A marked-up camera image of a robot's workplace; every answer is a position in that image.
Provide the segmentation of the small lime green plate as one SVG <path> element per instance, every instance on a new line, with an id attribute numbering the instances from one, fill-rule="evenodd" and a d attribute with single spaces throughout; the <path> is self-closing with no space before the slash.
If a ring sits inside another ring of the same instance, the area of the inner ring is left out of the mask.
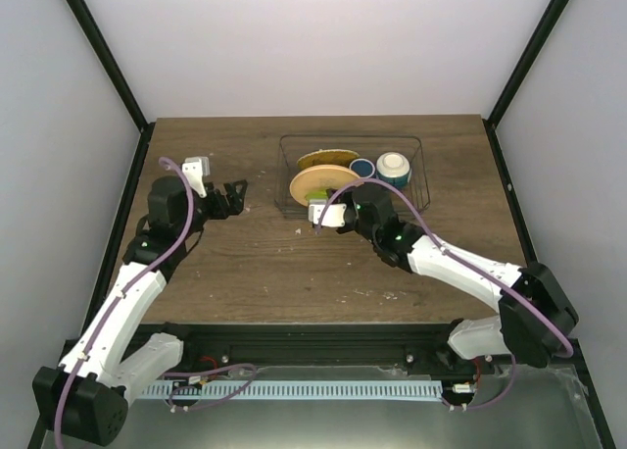
<path id="1" fill-rule="evenodd" d="M 305 195 L 305 199 L 307 202 L 313 202 L 317 200 L 326 202 L 328 198 L 329 198 L 329 194 L 326 189 L 312 190 Z"/>

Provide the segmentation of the plain cream orange plate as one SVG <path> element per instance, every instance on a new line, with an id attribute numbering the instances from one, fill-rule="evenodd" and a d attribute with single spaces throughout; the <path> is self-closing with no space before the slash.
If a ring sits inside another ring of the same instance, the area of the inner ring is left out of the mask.
<path id="1" fill-rule="evenodd" d="M 291 197 L 300 205 L 308 206 L 308 196 L 313 192 L 340 189 L 359 179 L 354 171 L 338 165 L 318 165 L 297 173 L 289 184 Z"/>

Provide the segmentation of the dark blue enamel mug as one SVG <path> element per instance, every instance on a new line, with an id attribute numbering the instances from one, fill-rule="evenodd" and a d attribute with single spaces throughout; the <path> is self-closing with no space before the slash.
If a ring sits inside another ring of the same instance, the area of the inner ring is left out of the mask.
<path id="1" fill-rule="evenodd" d="M 361 178 L 376 177 L 375 164 L 366 158 L 356 158 L 350 163 L 349 169 Z"/>

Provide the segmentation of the yellow woven bamboo plate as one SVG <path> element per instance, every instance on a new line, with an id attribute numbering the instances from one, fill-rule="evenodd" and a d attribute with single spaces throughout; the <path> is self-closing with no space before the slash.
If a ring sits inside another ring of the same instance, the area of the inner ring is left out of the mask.
<path id="1" fill-rule="evenodd" d="M 301 171 L 319 165 L 348 168 L 359 156 L 358 152 L 348 149 L 320 149 L 300 157 L 297 166 Z"/>

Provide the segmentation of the teal and white bowl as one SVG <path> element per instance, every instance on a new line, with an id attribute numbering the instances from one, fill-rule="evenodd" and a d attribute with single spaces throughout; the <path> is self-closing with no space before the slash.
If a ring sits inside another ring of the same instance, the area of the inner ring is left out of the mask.
<path id="1" fill-rule="evenodd" d="M 399 152 L 381 154 L 375 164 L 378 179 L 397 188 L 403 188 L 410 182 L 410 161 Z"/>

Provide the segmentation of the black wire dish rack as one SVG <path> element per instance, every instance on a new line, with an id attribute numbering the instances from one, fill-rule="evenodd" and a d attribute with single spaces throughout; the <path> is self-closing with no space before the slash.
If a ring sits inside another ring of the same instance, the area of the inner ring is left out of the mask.
<path id="1" fill-rule="evenodd" d="M 320 149 L 353 150 L 371 162 L 385 152 L 404 155 L 410 162 L 411 176 L 401 191 L 418 212 L 423 213 L 430 206 L 422 143 L 417 136 L 385 132 L 302 132 L 284 134 L 278 142 L 274 205 L 286 219 L 307 217 L 307 208 L 291 197 L 289 184 L 299 171 L 298 160 Z"/>

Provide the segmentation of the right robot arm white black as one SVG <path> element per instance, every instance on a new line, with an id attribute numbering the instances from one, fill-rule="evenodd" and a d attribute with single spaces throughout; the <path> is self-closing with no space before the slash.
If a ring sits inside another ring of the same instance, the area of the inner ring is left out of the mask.
<path id="1" fill-rule="evenodd" d="M 444 241 L 423 219 L 403 221 L 391 198 L 396 191 L 371 180 L 335 193 L 321 224 L 356 232 L 389 266 L 440 280 L 494 311 L 488 319 L 453 323 L 435 349 L 442 371 L 458 373 L 471 359 L 487 355 L 509 354 L 535 368 L 573 356 L 569 334 L 579 317 L 546 265 L 486 259 Z"/>

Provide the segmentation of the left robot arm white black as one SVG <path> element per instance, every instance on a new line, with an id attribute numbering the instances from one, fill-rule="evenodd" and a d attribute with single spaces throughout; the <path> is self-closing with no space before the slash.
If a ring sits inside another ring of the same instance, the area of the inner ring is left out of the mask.
<path id="1" fill-rule="evenodd" d="M 56 368 L 43 367 L 32 387 L 41 419 L 58 438 L 99 446 L 121 432 L 128 410 L 162 374 L 192 373 L 199 348 L 173 327 L 154 333 L 132 354 L 127 347 L 144 315 L 190 253 L 206 222 L 242 213 L 248 182 L 216 188 L 198 176 L 163 176 L 152 183 L 147 213 L 128 243 L 113 287 L 92 323 Z"/>

